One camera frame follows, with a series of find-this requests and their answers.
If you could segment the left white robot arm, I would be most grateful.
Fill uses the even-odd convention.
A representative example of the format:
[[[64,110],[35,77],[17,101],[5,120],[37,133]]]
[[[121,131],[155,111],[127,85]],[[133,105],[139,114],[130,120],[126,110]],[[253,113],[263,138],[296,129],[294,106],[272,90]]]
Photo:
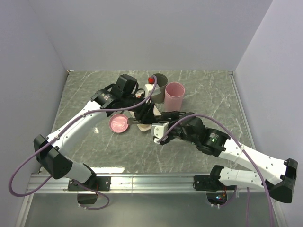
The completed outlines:
[[[151,104],[150,97],[159,91],[156,76],[149,78],[151,90],[141,98],[137,80],[127,74],[118,77],[116,83],[98,90],[82,110],[64,126],[47,137],[34,139],[36,160],[54,178],[70,178],[84,190],[97,186],[95,172],[86,164],[80,164],[67,157],[68,151],[98,122],[108,118],[113,112],[123,110],[142,111]]]

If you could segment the metal tongs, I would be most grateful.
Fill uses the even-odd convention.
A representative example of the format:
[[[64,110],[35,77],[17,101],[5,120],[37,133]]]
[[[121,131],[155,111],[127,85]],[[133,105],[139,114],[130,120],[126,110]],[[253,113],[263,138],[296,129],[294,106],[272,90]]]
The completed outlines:
[[[135,118],[128,118],[127,119],[127,124],[128,125],[138,125],[138,124],[141,124],[141,123]]]

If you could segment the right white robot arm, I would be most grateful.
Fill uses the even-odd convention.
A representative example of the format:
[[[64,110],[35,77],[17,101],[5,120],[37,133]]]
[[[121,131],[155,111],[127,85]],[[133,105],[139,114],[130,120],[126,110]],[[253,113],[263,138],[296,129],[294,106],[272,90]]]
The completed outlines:
[[[151,124],[154,142],[165,145],[174,139],[193,144],[202,153],[232,161],[245,170],[215,165],[209,175],[194,176],[196,191],[216,192],[236,188],[267,189],[269,196],[282,203],[293,200],[298,163],[277,159],[249,148],[228,132],[205,127],[199,115],[168,112]]]

